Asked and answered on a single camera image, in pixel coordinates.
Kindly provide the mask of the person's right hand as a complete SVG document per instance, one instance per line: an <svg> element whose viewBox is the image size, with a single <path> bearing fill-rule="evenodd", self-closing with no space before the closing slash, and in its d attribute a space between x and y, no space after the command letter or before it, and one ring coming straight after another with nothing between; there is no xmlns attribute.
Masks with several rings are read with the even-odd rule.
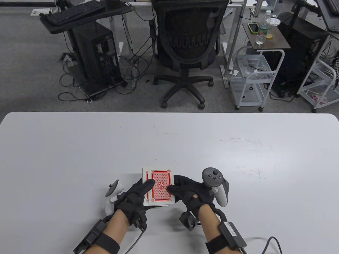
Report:
<svg viewBox="0 0 339 254"><path fill-rule="evenodd" d="M203 205L210 206L214 212L217 211L213 204L214 196L211 187L181 175L174 175L173 180L174 185L168 185L167 191L175 196L175 202L181 200L196 218Z"/></svg>

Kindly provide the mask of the person's left hand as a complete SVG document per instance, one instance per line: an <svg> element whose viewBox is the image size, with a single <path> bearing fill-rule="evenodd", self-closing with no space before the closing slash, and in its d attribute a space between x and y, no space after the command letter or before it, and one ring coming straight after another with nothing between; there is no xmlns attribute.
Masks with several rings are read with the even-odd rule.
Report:
<svg viewBox="0 0 339 254"><path fill-rule="evenodd" d="M148 193L155 185L155 180L148 179L143 182L139 179L137 183L133 184L129 190L123 192L118 196L114 204L114 213L120 210L127 218L129 225L134 225L137 228L147 228L147 217L143 205L145 194Z"/></svg>

